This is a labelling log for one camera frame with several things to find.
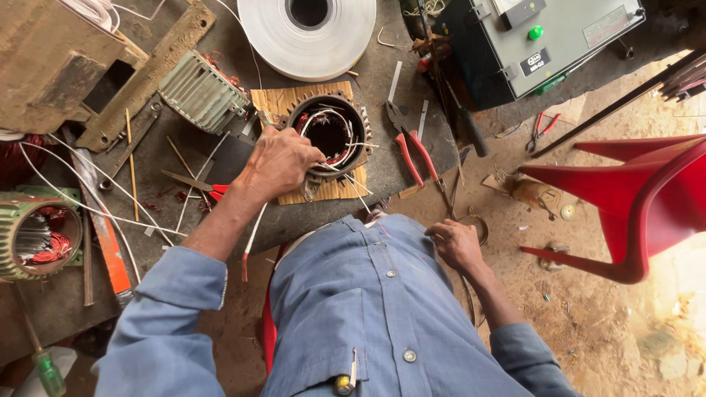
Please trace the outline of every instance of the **green push button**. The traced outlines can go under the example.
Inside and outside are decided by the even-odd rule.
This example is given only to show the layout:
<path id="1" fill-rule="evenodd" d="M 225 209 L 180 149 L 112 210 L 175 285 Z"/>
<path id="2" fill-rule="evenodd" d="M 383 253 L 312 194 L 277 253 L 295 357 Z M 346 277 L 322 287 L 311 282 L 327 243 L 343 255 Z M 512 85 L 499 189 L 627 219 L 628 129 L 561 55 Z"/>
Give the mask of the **green push button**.
<path id="1" fill-rule="evenodd" d="M 542 26 L 535 26 L 529 30 L 529 39 L 537 40 L 544 34 L 544 28 Z"/>

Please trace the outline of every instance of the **gray workbench surface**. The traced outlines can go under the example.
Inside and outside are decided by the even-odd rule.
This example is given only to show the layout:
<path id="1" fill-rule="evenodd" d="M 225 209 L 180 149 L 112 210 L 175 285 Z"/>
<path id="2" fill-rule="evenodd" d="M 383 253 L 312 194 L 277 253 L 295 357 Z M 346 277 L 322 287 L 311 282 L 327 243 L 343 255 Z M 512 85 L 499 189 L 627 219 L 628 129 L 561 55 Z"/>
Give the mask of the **gray workbench surface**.
<path id="1" fill-rule="evenodd" d="M 255 65 L 242 30 L 238 27 L 235 19 L 223 8 L 220 8 L 219 4 L 208 0 L 206 2 L 216 13 L 218 19 L 196 49 L 203 53 L 211 53 L 213 51 L 222 53 L 225 56 L 225 60 L 219 66 L 228 76 L 238 76 L 242 86 L 246 89 L 259 88 Z M 164 24 L 167 29 L 168 25 L 173 23 L 170 18 L 178 15 L 179 11 L 168 7 L 169 4 L 171 2 L 164 5 L 164 13 L 160 14 L 166 20 Z M 351 81 L 356 104 L 365 106 L 367 109 L 372 127 L 372 143 L 381 145 L 389 150 L 398 150 L 393 142 L 394 129 L 382 105 L 387 99 L 396 63 L 398 60 L 402 61 L 402 71 L 397 85 L 395 102 L 398 105 L 409 107 L 408 127 L 416 129 L 419 125 L 423 102 L 425 99 L 429 101 L 422 142 L 429 151 L 436 170 L 440 174 L 457 164 L 455 142 L 451 130 L 445 121 L 441 106 L 433 91 L 417 72 L 417 55 L 409 53 L 406 49 L 385 47 L 377 43 L 377 32 L 384 25 L 383 36 L 387 42 L 408 45 L 409 36 L 402 22 L 398 3 L 396 1 L 379 1 L 377 12 L 375 33 L 371 36 L 365 55 L 355 67 L 355 71 L 360 73 L 357 78 L 358 83 L 348 74 L 344 74 L 332 81 Z M 157 26 L 156 30 L 162 29 L 161 22 L 157 21 L 155 24 Z M 128 29 L 131 25 L 125 23 L 124 26 Z M 265 89 L 310 85 L 310 83 L 294 81 L 280 75 L 272 70 L 259 56 L 258 64 L 262 73 L 263 88 Z M 243 142 L 251 144 L 253 134 L 250 137 L 238 137 L 244 126 L 245 121 L 234 119 L 225 129 L 225 131 L 232 131 L 236 136 L 229 139 L 243 138 Z M 145 200 L 157 192 L 173 188 L 162 198 L 152 198 L 147 202 L 161 208 L 160 212 L 151 212 L 158 224 L 161 227 L 174 229 L 177 226 L 182 207 L 182 203 L 177 201 L 174 195 L 178 191 L 186 191 L 188 187 L 163 175 L 160 170 L 169 170 L 183 175 L 187 175 L 187 173 L 169 146 L 166 136 L 172 138 L 194 172 L 198 172 L 198 169 L 201 168 L 208 154 L 221 137 L 205 134 L 193 128 L 181 117 L 165 107 L 160 118 L 153 124 L 151 130 L 149 130 L 135 150 L 138 197 L 140 200 Z M 125 145 L 124 142 L 118 144 L 108 154 L 94 154 L 94 162 L 102 169 L 107 170 L 114 163 L 115 157 L 125 148 Z M 429 173 L 426 171 L 421 156 L 413 148 L 410 149 L 410 153 L 422 178 L 429 179 Z M 228 155 L 230 154 L 227 152 L 219 152 L 215 157 L 221 163 L 224 159 L 223 157 L 219 158 L 219 156 Z M 55 167 L 58 167 L 56 163 L 48 162 L 43 171 L 47 172 L 46 169 L 54 169 Z M 380 197 L 388 197 L 414 185 L 412 175 L 407 171 L 399 153 L 374 149 L 365 167 L 367 187 Z M 56 176 L 56 179 L 50 178 L 50 180 L 64 180 L 64 186 L 76 185 L 71 176 L 66 173 L 61 173 L 61 175 Z M 120 185 L 130 190 L 129 166 L 123 167 L 118 173 L 116 180 Z M 227 184 L 231 181 L 223 180 L 221 182 Z M 115 216 L 128 219 L 134 217 L 133 204 L 117 189 L 113 189 L 105 196 L 106 203 Z M 377 199 L 368 196 L 365 197 L 365 201 L 373 203 Z M 188 234 L 198 224 L 203 215 L 198 209 L 198 202 L 199 200 L 189 201 L 184 212 L 180 231 Z M 279 206 L 276 201 L 273 201 L 265 211 L 251 253 L 256 254 L 275 247 L 288 239 L 298 237 L 305 232 L 316 229 L 361 208 L 363 208 L 363 204 L 357 198 L 316 201 L 288 206 Z M 146 221 L 142 214 L 140 215 L 140 221 Z M 161 257 L 164 252 L 162 246 L 168 245 L 168 243 L 158 232 L 154 232 L 151 237 L 145 235 L 144 227 L 126 223 L 122 223 L 121 227 L 131 244 L 132 252 L 138 262 L 140 271 L 144 272 Z M 234 250 L 232 260 L 229 261 L 231 266 L 238 266 L 237 261 L 242 255 L 244 245 L 250 235 L 250 227 L 252 227 L 252 223 L 244 232 L 243 237 Z M 179 236 L 169 234 L 167 236 L 174 244 L 178 244 L 182 240 Z M 94 257 L 100 258 L 100 253 L 95 252 Z M 100 266 L 104 266 L 104 264 L 96 263 L 96 267 Z M 234 272 L 233 274 L 238 274 L 239 267 L 233 268 L 232 271 Z M 96 292 L 95 305 L 88 309 L 83 308 L 81 274 L 79 268 L 67 268 L 49 278 L 50 282 L 45 283 L 43 287 L 41 282 L 24 283 L 26 285 L 25 291 L 30 301 L 30 308 L 34 312 L 33 316 L 37 331 L 43 344 L 57 342 L 118 313 L 110 291 L 107 275 L 104 272 L 99 272 L 95 276 L 96 289 L 100 291 Z M 2 347 L 4 347 L 0 348 L 0 365 L 31 352 L 29 340 L 26 340 L 25 333 L 22 332 L 22 324 L 18 322 L 20 319 L 18 312 L 14 310 L 13 301 L 5 299 L 6 297 L 11 297 L 11 290 L 0 286 L 0 302 L 8 305 L 7 310 L 1 310 L 0 317 L 7 316 L 8 321 L 5 324 L 13 324 L 9 328 L 4 327 L 7 331 L 3 332 L 2 338 L 0 338 Z"/>

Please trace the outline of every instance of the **concrete floor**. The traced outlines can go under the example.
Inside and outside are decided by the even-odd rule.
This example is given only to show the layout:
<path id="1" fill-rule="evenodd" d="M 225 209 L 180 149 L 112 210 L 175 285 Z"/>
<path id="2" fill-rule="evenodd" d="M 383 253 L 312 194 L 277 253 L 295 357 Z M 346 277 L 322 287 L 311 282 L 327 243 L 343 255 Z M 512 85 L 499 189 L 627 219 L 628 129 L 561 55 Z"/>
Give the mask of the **concrete floor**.
<path id="1" fill-rule="evenodd" d="M 601 89 L 587 94 L 581 120 L 662 70 L 672 57 L 647 65 Z M 580 140 L 647 138 L 697 134 L 706 117 L 680 117 L 703 114 L 706 97 L 686 104 L 665 103 L 659 97 L 643 95 L 633 104 L 594 126 Z M 490 227 L 488 244 L 483 248 L 486 262 L 508 291 L 525 318 L 554 351 L 572 385 L 586 396 L 702 396 L 704 349 L 698 332 L 706 330 L 699 316 L 699 277 L 706 258 L 706 236 L 694 238 L 652 258 L 649 279 L 635 286 L 617 285 L 588 273 L 567 268 L 550 273 L 534 257 L 523 254 L 519 245 L 543 247 L 552 239 L 571 246 L 571 253 L 610 261 L 597 209 L 587 203 L 577 205 L 572 220 L 553 222 L 544 211 L 528 207 L 502 193 L 482 186 L 481 181 L 494 172 L 493 164 L 508 174 L 521 164 L 604 166 L 612 160 L 582 153 L 565 146 L 544 158 L 528 161 L 524 152 L 534 118 L 507 139 L 489 141 L 493 154 L 479 159 L 471 154 L 463 167 L 465 185 L 457 195 L 457 213 L 472 206 Z M 557 123 L 545 142 L 571 130 Z M 444 176 L 453 185 L 457 171 Z M 564 194 L 560 203 L 575 203 Z M 446 217 L 441 195 L 427 188 L 400 200 L 393 197 L 390 207 L 422 225 L 432 225 Z M 528 226 L 526 230 L 519 227 Z M 229 397 L 255 396 L 265 381 L 262 352 L 256 340 L 265 288 L 277 250 L 271 249 L 250 259 L 249 283 L 232 278 L 221 312 L 204 313 L 199 331 L 214 342 L 217 377 Z M 239 272 L 239 264 L 231 266 Z M 449 272 L 456 296 L 465 304 L 460 280 Z M 704 305 L 701 312 L 706 312 Z M 487 325 L 480 327 L 488 343 Z M 72 396 L 89 396 L 95 379 L 87 370 L 92 362 L 80 357 L 67 378 Z"/>

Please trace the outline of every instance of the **hand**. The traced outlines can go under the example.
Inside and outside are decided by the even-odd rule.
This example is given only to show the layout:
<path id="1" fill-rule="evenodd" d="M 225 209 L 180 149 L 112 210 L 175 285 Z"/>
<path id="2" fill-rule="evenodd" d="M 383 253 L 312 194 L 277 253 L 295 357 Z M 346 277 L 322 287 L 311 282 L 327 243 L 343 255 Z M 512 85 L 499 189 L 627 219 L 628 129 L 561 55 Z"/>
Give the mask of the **hand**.
<path id="1" fill-rule="evenodd" d="M 255 144 L 248 163 L 233 184 L 244 187 L 261 203 L 292 191 L 304 182 L 306 171 L 326 156 L 293 128 L 268 126 Z"/>
<path id="2" fill-rule="evenodd" d="M 446 264 L 466 276 L 472 285 L 494 278 L 493 271 L 483 261 L 475 226 L 447 219 L 435 223 L 424 234 L 431 237 Z"/>

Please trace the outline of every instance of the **man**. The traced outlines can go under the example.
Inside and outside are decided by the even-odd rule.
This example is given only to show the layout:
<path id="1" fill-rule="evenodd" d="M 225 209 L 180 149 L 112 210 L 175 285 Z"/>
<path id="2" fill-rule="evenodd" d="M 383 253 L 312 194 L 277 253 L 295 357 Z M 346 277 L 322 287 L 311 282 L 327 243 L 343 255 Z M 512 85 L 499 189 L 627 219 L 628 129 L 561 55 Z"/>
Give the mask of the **man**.
<path id="1" fill-rule="evenodd" d="M 138 286 L 94 367 L 96 396 L 224 395 L 211 340 L 194 333 L 199 314 L 220 309 L 223 261 L 250 219 L 324 160 L 293 129 L 265 129 L 213 212 Z M 294 245 L 270 286 L 278 336 L 262 396 L 335 396 L 354 361 L 352 396 L 577 395 L 483 262 L 473 227 L 446 220 L 425 232 L 401 215 L 368 225 L 349 215 Z M 434 245 L 476 291 L 492 355 Z"/>

